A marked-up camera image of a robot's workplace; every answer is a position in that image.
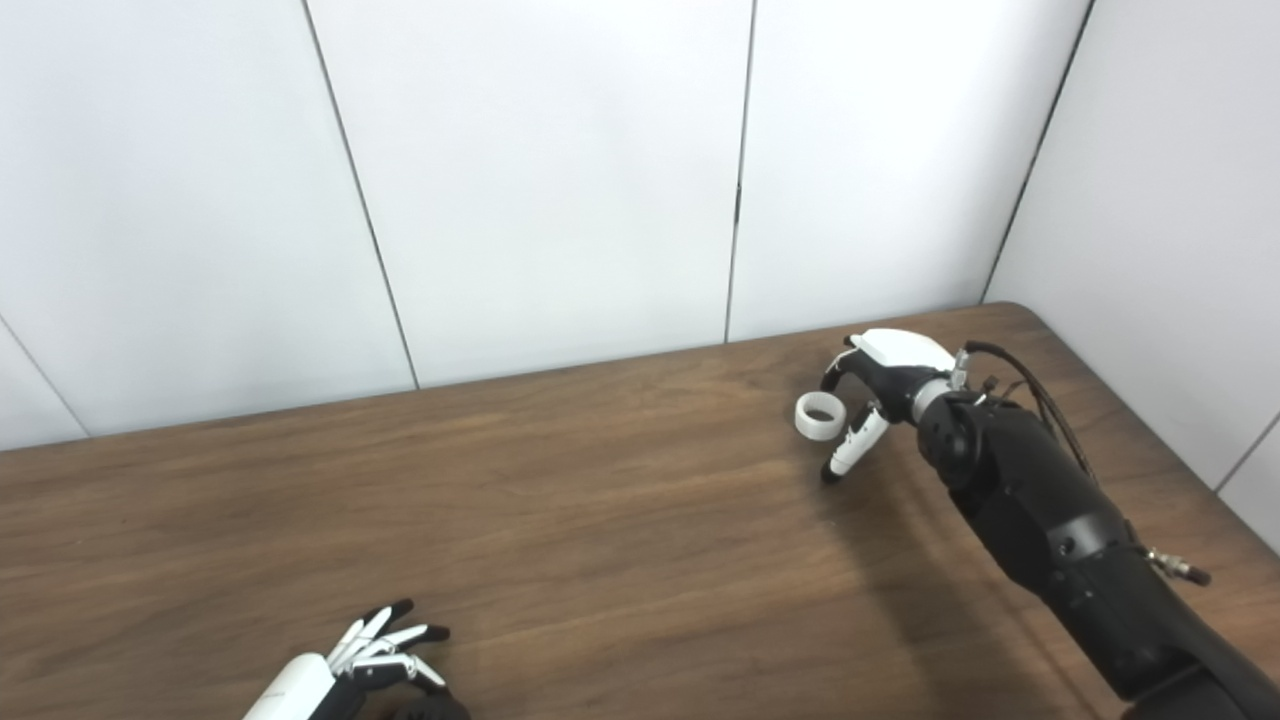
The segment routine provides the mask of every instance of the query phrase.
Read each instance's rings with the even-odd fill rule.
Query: wooden table
[[[1280,675],[1280,562],[1036,316],[881,324],[1027,360],[1144,538],[1215,573],[1179,592]],[[854,329],[0,455],[0,716],[237,719],[411,596],[477,720],[1117,717],[910,429],[818,483],[792,404]]]

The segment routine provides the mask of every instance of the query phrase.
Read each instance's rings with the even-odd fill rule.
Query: white plastic ring
[[[813,413],[828,415],[829,420],[819,420]],[[845,428],[845,404],[829,392],[806,392],[796,400],[796,429],[809,439],[827,441],[840,437]]]

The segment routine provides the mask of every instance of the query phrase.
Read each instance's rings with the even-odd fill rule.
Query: cable
[[[1041,420],[1043,420],[1044,424],[1048,425],[1050,424],[1048,418],[1053,419],[1053,423],[1057,424],[1059,429],[1062,432],[1062,438],[1066,441],[1068,447],[1071,448],[1071,455],[1075,456],[1075,461],[1080,465],[1080,470],[1084,470],[1084,474],[1092,478],[1093,482],[1098,482],[1098,477],[1093,474],[1093,468],[1089,465],[1089,459],[1084,456],[1084,448],[1080,447],[1080,441],[1075,437],[1075,433],[1071,430],[1071,425],[1068,424],[1066,418],[1062,415],[1062,411],[1059,409],[1057,404],[1053,402],[1053,398],[1050,396],[1048,391],[1044,389],[1044,384],[1039,382],[1039,378],[1037,378],[1036,374],[1030,372],[1030,368],[1024,365],[1023,361],[1019,360],[1018,357],[1014,357],[1014,355],[1007,350],[1005,350],[1004,347],[991,342],[970,340],[969,342],[964,343],[964,351],[969,352],[970,355],[983,352],[987,355],[992,355],[995,357],[1000,357],[1005,363],[1009,363],[1009,365],[1012,366],[1015,370],[1018,370],[1018,373],[1023,375],[1023,379],[1027,380],[1027,386],[1030,388],[1032,395],[1036,397],[1036,404],[1039,406]]]
[[[1001,402],[1004,402],[1005,400],[1009,400],[1009,396],[1014,395],[1014,391],[1018,389],[1018,388],[1020,388],[1020,387],[1023,387],[1024,384],[1027,384],[1027,380],[1014,380],[1014,382],[1009,383],[1009,387],[1005,388],[1004,395],[1000,396]]]

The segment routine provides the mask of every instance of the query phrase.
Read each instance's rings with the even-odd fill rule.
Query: robotic arm
[[[845,475],[887,425],[914,425],[920,452],[956,510],[1009,579],[1037,594],[1112,691],[1134,703],[1128,720],[1280,717],[1276,685],[1157,571],[1202,585],[1208,574],[1138,539],[1093,478],[1057,406],[1021,363],[982,342],[952,356],[928,337],[892,329],[850,336],[846,343],[851,350],[827,369],[823,392],[796,404],[801,433],[832,439],[844,414],[829,392],[841,377],[852,373],[874,396],[849,423],[822,470],[824,482]],[[995,396],[995,378],[970,389],[974,352],[1019,370],[1039,414],[1007,400],[1007,392]],[[1055,424],[1071,454],[1059,443]]]
[[[399,683],[424,697],[402,707],[396,720],[471,720],[467,710],[430,665],[406,651],[449,638],[439,625],[387,632],[413,609],[412,600],[375,607],[347,628],[328,656],[307,652],[291,660],[257,698],[244,720],[352,720],[365,694]]]

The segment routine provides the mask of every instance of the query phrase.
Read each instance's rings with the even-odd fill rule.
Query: black robotic arm
[[[969,343],[951,357],[932,340],[904,331],[869,331],[847,343],[852,350],[832,363],[822,388],[829,392],[851,373],[874,400],[850,423],[823,468],[824,480],[838,480],[883,433],[868,442],[868,416],[914,425],[920,454],[996,564],[1048,606],[1115,693],[1134,703],[1126,720],[1280,717],[1276,685],[1158,573],[1198,584],[1208,584],[1208,574],[1139,541],[1093,478],[1052,398],[1015,357],[989,343]],[[997,397],[993,380],[970,389],[970,352],[1010,361],[1030,386],[1039,414]],[[797,402],[797,428],[831,436],[829,421],[842,420],[813,432],[822,423],[809,410],[831,407],[831,398],[815,395]]]

